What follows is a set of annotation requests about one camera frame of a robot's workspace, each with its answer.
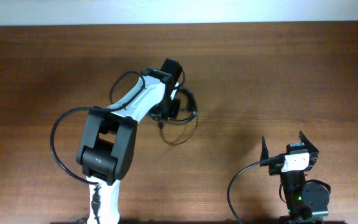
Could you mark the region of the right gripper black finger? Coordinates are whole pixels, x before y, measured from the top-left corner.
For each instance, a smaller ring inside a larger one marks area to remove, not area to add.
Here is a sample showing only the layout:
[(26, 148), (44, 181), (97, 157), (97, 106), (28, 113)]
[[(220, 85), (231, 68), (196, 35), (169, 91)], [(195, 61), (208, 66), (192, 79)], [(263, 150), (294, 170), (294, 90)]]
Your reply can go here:
[(309, 153), (318, 153), (318, 149), (307, 139), (303, 131), (299, 132), (299, 138)]
[(260, 154), (260, 166), (267, 166), (266, 160), (269, 158), (269, 150), (267, 149), (267, 144), (265, 142), (265, 137), (262, 136), (262, 150)]

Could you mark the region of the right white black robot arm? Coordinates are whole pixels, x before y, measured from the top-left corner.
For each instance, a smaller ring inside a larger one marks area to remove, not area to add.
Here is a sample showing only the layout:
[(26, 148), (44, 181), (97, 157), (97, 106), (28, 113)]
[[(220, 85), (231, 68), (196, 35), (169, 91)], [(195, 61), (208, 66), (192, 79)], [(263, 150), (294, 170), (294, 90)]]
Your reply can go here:
[(323, 223), (329, 215), (328, 204), (331, 186), (316, 179), (306, 179), (318, 160), (319, 150), (299, 132), (299, 143), (287, 145), (286, 152), (274, 157), (262, 138), (261, 166), (268, 167), (270, 176), (280, 177), (279, 197), (286, 203), (288, 214), (280, 223)]

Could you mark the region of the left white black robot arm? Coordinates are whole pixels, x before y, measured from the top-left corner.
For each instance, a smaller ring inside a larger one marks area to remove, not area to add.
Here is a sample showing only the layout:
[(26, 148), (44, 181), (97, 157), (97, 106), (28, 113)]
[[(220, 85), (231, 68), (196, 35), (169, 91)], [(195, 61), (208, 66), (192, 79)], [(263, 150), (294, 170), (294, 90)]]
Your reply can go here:
[(89, 186), (89, 216), (78, 223), (118, 223), (119, 187), (128, 173), (135, 148), (137, 126), (152, 109), (166, 118), (183, 71), (166, 59), (160, 69), (140, 72), (137, 84), (119, 101), (88, 113), (76, 161)]

